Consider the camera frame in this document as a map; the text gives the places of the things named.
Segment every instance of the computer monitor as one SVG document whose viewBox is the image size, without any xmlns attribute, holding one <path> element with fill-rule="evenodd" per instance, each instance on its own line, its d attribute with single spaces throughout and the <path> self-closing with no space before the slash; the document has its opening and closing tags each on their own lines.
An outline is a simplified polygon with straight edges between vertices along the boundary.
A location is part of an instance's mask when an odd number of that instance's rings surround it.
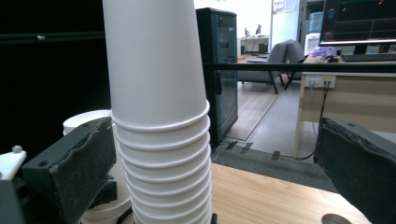
<svg viewBox="0 0 396 224">
<path fill-rule="evenodd" d="M 327 0 L 319 45 L 364 53 L 369 45 L 396 44 L 395 8 L 396 0 Z"/>
<path fill-rule="evenodd" d="M 248 28 L 245 27 L 245 36 L 250 36 L 250 32 L 248 31 Z"/>
<path fill-rule="evenodd" d="M 259 34 L 261 34 L 261 33 L 262 33 L 262 25 L 259 24 L 259 25 L 257 25 L 256 35 L 259 35 Z"/>
</svg>

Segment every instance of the power strip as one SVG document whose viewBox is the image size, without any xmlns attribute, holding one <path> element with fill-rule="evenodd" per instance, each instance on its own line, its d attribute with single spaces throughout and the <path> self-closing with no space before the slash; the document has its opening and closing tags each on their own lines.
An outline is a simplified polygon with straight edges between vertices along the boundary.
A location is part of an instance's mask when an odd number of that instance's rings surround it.
<svg viewBox="0 0 396 224">
<path fill-rule="evenodd" d="M 313 88 L 335 87 L 336 76 L 315 76 L 309 75 L 305 77 L 305 86 Z"/>
</svg>

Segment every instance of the wooden table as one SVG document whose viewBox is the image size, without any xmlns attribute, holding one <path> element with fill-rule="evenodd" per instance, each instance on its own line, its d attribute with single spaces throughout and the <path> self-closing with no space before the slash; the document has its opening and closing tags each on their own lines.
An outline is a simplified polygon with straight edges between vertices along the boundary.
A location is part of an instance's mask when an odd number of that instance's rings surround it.
<svg viewBox="0 0 396 224">
<path fill-rule="evenodd" d="M 311 55 L 304 64 L 321 64 Z M 305 86 L 308 76 L 336 76 L 335 88 L 328 92 L 323 116 L 345 119 L 366 129 L 396 133 L 396 71 L 394 73 L 302 72 L 299 109 L 293 156 L 299 157 L 304 141 L 304 121 L 319 122 L 323 88 L 311 92 Z"/>
<path fill-rule="evenodd" d="M 339 194 L 218 164 L 212 164 L 212 186 L 219 224 L 319 224 L 330 213 L 353 224 L 370 223 Z"/>
</svg>

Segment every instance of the wooden surface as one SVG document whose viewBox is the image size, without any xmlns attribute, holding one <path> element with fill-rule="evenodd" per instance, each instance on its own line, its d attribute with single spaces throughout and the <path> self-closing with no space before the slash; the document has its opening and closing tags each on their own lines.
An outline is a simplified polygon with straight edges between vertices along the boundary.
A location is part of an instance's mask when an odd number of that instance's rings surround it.
<svg viewBox="0 0 396 224">
<path fill-rule="evenodd" d="M 339 194 L 218 164 L 212 164 L 212 186 L 218 224 L 311 224 L 330 213 L 353 224 L 370 223 Z"/>
</svg>

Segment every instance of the gray chair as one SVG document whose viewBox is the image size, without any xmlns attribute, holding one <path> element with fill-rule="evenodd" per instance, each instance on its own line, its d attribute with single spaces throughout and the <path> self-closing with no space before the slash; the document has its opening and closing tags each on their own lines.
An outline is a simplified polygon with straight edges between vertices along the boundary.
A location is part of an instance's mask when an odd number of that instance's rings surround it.
<svg viewBox="0 0 396 224">
<path fill-rule="evenodd" d="M 253 61 L 247 61 L 248 63 L 286 63 L 286 48 L 287 41 L 275 44 L 271 49 L 270 54 L 266 60 L 258 59 Z M 268 83 L 274 86 L 275 93 L 277 94 L 277 88 L 275 79 L 280 78 L 282 86 L 285 85 L 283 82 L 280 71 L 238 71 L 238 81 L 244 82 L 262 82 Z"/>
<path fill-rule="evenodd" d="M 289 63 L 303 63 L 305 60 L 304 49 L 296 40 L 288 42 L 286 54 L 288 56 Z M 301 80 L 301 72 L 291 72 L 288 83 L 286 83 L 285 90 L 288 89 L 288 86 L 293 80 Z"/>
</svg>

